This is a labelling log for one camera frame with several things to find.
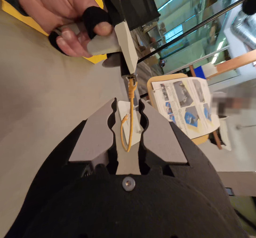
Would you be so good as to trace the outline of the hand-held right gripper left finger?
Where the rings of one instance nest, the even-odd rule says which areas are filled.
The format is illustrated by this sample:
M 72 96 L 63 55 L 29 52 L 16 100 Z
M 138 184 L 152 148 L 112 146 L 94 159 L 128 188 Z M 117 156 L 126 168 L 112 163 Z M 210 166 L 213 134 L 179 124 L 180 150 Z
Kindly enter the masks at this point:
M 88 164 L 91 171 L 103 164 L 110 174 L 116 174 L 117 147 L 112 129 L 116 123 L 116 111 L 117 99 L 112 98 L 86 120 L 69 158 L 70 163 Z

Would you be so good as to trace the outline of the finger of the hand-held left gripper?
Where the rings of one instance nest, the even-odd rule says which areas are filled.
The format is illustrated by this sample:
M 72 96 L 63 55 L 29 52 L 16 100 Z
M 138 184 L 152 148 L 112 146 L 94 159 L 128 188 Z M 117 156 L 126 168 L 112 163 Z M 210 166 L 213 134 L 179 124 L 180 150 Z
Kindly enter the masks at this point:
M 134 74 L 138 62 L 138 55 L 127 22 L 123 21 L 117 24 L 114 30 L 129 73 Z

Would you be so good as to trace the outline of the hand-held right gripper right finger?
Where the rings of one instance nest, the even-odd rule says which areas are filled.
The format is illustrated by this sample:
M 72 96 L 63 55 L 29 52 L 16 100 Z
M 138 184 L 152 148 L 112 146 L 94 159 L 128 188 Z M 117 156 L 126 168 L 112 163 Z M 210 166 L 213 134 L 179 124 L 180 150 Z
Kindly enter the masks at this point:
M 163 174 L 172 174 L 170 166 L 189 166 L 184 152 L 187 135 L 143 99 L 139 100 L 139 113 L 143 128 L 138 150 L 140 173 L 159 167 Z

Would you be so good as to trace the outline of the yellow plastic bin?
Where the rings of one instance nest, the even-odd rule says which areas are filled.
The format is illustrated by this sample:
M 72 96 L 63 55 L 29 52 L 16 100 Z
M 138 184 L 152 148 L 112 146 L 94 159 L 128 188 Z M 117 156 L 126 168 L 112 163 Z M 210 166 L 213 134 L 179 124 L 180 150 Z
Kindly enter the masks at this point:
M 31 17 L 23 16 L 19 13 L 13 6 L 11 6 L 7 1 L 1 0 L 2 6 L 1 9 L 8 13 L 9 15 L 13 16 L 14 18 L 18 19 L 19 21 L 25 23 L 26 25 L 30 26 L 31 28 L 37 30 L 38 32 L 42 33 L 45 36 L 48 34 L 38 25 L 37 22 L 34 21 Z M 107 58 L 106 54 L 96 55 L 90 58 L 85 58 L 86 60 L 90 61 L 91 63 L 97 64 L 102 60 Z

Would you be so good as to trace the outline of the person's left hand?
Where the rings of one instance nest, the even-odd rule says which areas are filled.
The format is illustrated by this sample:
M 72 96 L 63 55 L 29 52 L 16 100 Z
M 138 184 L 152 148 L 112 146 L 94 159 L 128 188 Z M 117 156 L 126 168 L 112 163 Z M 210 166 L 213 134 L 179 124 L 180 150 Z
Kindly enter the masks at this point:
M 50 34 L 55 28 L 77 21 L 84 11 L 99 5 L 95 0 L 19 0 L 21 7 L 40 27 Z M 68 27 L 63 28 L 56 43 L 64 54 L 71 57 L 91 57 L 87 52 L 89 43 L 87 32 L 79 35 Z

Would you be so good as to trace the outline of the blue box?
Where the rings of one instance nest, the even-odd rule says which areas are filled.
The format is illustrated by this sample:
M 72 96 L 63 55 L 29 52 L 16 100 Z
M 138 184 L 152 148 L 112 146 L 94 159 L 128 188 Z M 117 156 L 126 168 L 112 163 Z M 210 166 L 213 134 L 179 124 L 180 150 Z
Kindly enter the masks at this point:
M 195 74 L 195 77 L 202 78 L 202 79 L 206 80 L 206 77 L 205 77 L 202 66 L 199 66 L 199 67 L 195 68 L 194 69 L 194 74 Z

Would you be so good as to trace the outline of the white box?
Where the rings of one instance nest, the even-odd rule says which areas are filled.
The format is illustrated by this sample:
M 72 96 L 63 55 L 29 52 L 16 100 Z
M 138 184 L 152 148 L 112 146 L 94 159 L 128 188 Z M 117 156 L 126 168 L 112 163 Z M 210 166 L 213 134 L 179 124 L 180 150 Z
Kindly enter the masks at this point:
M 214 64 L 212 64 L 211 62 L 207 63 L 205 65 L 202 65 L 202 70 L 203 70 L 204 76 L 206 78 L 217 73 L 216 66 Z

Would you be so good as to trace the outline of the wooden beam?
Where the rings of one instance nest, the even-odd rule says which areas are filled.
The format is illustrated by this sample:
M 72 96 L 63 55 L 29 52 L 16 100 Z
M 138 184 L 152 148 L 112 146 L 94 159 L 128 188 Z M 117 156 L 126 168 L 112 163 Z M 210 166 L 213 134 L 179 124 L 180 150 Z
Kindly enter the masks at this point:
M 220 63 L 216 65 L 217 72 L 213 75 L 207 77 L 207 80 L 210 80 L 211 78 L 218 76 L 220 74 L 226 73 L 231 70 L 238 69 L 240 67 L 243 67 L 247 64 L 251 64 L 256 61 L 256 50 L 252 50 L 248 53 L 245 53 L 241 56 L 235 57 L 233 59 L 230 59 L 228 61 L 225 61 L 223 63 Z

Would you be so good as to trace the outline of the thin black rail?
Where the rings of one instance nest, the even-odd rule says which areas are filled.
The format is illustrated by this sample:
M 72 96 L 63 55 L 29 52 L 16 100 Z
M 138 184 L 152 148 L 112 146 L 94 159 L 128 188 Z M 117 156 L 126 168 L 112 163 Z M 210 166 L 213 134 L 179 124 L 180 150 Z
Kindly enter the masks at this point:
M 180 36 L 176 37 L 175 39 L 173 39 L 172 41 L 164 44 L 163 46 L 157 48 L 156 50 L 154 50 L 153 52 L 147 54 L 146 56 L 140 58 L 137 61 L 137 64 L 143 62 L 144 60 L 148 59 L 149 57 L 153 56 L 154 54 L 160 52 L 161 50 L 169 47 L 170 45 L 176 43 L 177 41 L 183 39 L 184 37 L 186 37 L 187 35 L 190 35 L 191 33 L 193 33 L 194 31 L 200 29 L 201 27 L 203 27 L 204 25 L 216 20 L 218 17 L 220 17 L 221 15 L 227 13 L 228 11 L 234 9 L 236 6 L 242 4 L 245 0 L 238 0 L 235 3 L 231 4 L 230 6 L 222 9 L 221 11 L 217 12 L 216 14 L 214 14 L 213 16 L 207 18 L 206 20 L 202 21 L 201 23 L 197 24 L 196 26 L 194 26 L 193 28 L 189 29 L 188 31 L 184 32 L 183 34 L 181 34 Z

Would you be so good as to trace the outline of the silver air duct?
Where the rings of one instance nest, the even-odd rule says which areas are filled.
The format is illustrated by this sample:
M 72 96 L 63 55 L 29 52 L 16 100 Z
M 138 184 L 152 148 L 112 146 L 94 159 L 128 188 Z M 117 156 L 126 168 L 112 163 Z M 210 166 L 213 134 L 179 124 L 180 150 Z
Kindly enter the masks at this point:
M 232 33 L 252 50 L 256 49 L 256 14 L 238 12 L 231 24 Z

